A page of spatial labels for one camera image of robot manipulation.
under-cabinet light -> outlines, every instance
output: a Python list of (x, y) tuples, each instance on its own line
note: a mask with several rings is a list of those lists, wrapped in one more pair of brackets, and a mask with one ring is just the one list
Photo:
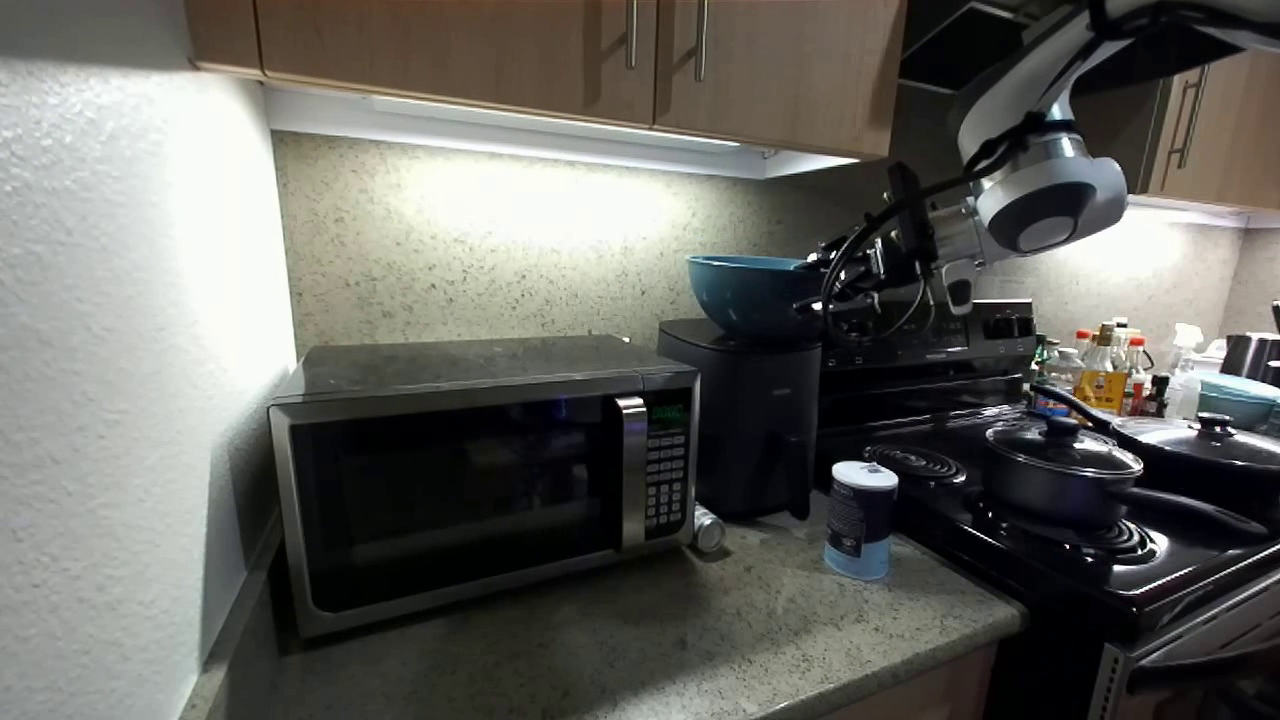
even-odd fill
[(773, 181), (857, 166), (857, 156), (773, 154), (733, 139), (612, 128), (561, 115), (521, 115), (390, 95), (348, 95), (266, 86), (266, 125), (279, 133), (390, 139), (426, 149), (578, 159), (612, 168)]
[(1161, 223), (1200, 223), (1200, 228), (1250, 228), (1254, 219), (1262, 219), (1259, 212), (1248, 212), (1248, 207), (1191, 205), (1191, 199), (1169, 199), (1169, 196), (1127, 196), (1127, 207)]

microwave control panel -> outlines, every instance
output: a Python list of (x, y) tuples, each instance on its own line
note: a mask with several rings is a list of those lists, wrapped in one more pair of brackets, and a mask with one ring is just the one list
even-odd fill
[(646, 430), (642, 454), (642, 535), (678, 532), (686, 512), (686, 431)]
[(686, 517), (686, 394), (646, 396), (646, 448), (642, 448), (642, 539), (671, 535)]

cabinet handle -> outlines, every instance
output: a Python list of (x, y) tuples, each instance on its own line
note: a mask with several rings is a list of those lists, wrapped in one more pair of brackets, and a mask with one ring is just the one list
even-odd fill
[(629, 0), (629, 70), (640, 70), (640, 0)]
[(694, 0), (694, 61), (691, 81), (708, 81), (713, 0)]
[(1175, 168), (1187, 168), (1187, 159), (1191, 159), (1191, 139), (1195, 139), (1195, 125), (1200, 125), (1200, 95), (1204, 95), (1204, 70), (1195, 74), (1195, 81), (1187, 81), (1185, 95), (1191, 95), (1191, 110), (1187, 110), (1185, 139), (1175, 149)]

wall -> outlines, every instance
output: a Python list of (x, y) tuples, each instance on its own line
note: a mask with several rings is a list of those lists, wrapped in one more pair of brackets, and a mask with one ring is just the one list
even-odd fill
[(1055, 339), (1127, 318), (1165, 361), (1175, 322), (1220, 337), (1237, 256), (1237, 228), (1187, 223), (1180, 212), (1161, 207), (1127, 207), (1114, 228), (1042, 256), (995, 265), (976, 290), (993, 296), (1037, 296), (1037, 323)]
[(831, 196), (476, 154), (276, 135), (295, 339), (612, 332), (700, 318), (694, 254), (809, 254)]
[[(295, 339), (620, 332), (700, 318), (684, 261), (788, 254), (858, 219), (862, 186), (737, 186), (495, 159), (437, 149), (276, 135)], [(1048, 337), (1133, 318), (1155, 343), (1175, 322), (1220, 332), (1241, 241), (1134, 207), (1096, 241), (1009, 261), (985, 296), (1037, 296)]]
[(184, 55), (181, 0), (0, 6), (4, 715), (176, 715), (265, 528), (270, 146)]
[(1248, 233), (1233, 279), (1225, 332), (1275, 332), (1270, 305), (1280, 301), (1280, 228)]

oven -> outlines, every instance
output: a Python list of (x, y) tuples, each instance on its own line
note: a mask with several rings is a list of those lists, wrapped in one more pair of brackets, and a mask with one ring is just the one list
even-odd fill
[(993, 505), (985, 430), (1021, 408), (1029, 347), (1002, 339), (967, 353), (985, 361), (831, 356), (814, 483), (846, 457), (895, 468), (895, 532), (1029, 607), (1029, 630), (998, 646), (989, 715), (1280, 715), (1280, 545), (1150, 509), (1082, 532)]

